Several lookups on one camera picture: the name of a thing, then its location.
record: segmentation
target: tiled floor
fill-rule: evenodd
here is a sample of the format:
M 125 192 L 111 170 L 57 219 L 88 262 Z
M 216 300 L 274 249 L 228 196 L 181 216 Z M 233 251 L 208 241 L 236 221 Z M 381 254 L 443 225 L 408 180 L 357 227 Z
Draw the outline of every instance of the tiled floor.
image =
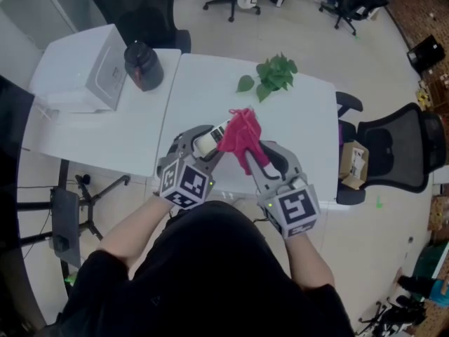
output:
M 204 11 L 205 1 L 175 2 L 176 25 L 190 31 L 193 53 L 263 61 L 283 52 L 296 61 L 301 73 L 331 81 L 339 90 L 362 100 L 362 113 L 347 114 L 352 122 L 383 117 L 415 99 L 418 76 L 408 64 L 406 45 L 385 11 L 380 11 L 375 22 L 356 24 L 359 38 L 355 39 L 344 23 L 335 30 L 335 18 L 319 13 L 314 0 L 286 0 L 282 8 L 259 0 L 261 16 L 239 10 L 233 23 L 227 21 L 228 5 L 211 6 Z M 70 177 L 84 171 L 92 175 L 93 192 L 120 176 L 72 164 Z M 153 190 L 151 179 L 133 176 L 128 187 L 118 187 L 108 194 L 95 207 L 95 223 L 100 231 L 110 230 Z M 399 266 L 411 272 L 427 240 L 430 196 L 430 188 L 416 195 L 389 187 L 371 187 L 362 205 L 321 206 L 322 216 L 310 237 L 335 274 L 337 290 L 354 326 L 358 317 L 388 291 Z M 260 216 L 254 199 L 237 201 L 239 197 L 231 198 L 221 192 L 215 192 L 211 198 L 236 203 L 250 218 Z M 257 226 L 288 270 L 280 236 L 269 223 Z M 414 242 L 404 262 L 410 236 Z M 88 233 L 81 242 L 85 257 L 97 244 Z

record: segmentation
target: white box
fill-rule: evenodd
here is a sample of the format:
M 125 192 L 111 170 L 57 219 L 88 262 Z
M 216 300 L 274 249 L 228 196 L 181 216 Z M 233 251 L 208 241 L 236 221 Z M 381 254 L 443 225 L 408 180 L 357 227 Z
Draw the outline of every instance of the white box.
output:
M 115 25 L 69 35 L 48 45 L 29 84 L 52 110 L 115 110 L 126 77 L 126 45 Z

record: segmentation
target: black pants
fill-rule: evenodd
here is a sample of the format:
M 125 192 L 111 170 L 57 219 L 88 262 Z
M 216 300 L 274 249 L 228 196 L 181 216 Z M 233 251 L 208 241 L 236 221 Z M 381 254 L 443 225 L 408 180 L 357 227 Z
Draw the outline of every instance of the black pants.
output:
M 398 283 L 399 286 L 411 293 L 417 293 L 424 298 L 429 298 L 435 279 L 420 276 L 400 276 Z

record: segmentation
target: black monitor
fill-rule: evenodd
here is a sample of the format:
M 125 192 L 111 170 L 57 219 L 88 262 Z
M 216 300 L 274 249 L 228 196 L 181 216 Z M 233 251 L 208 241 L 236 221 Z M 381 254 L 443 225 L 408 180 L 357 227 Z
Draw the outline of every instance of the black monitor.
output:
M 33 100 L 0 75 L 0 331 L 7 336 L 45 325 L 23 261 L 17 212 L 20 153 Z

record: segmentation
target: green plant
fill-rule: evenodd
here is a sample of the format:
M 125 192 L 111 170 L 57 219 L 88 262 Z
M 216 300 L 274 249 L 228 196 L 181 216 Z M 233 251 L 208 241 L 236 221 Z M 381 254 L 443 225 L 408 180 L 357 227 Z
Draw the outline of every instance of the green plant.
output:
M 270 93 L 281 88 L 288 90 L 288 85 L 293 86 L 293 75 L 297 73 L 297 67 L 293 60 L 287 58 L 281 53 L 259 64 L 256 67 L 259 74 L 260 84 L 257 85 L 255 92 L 261 103 Z M 243 75 L 239 80 L 237 92 L 249 91 L 255 85 L 254 79 L 250 75 Z

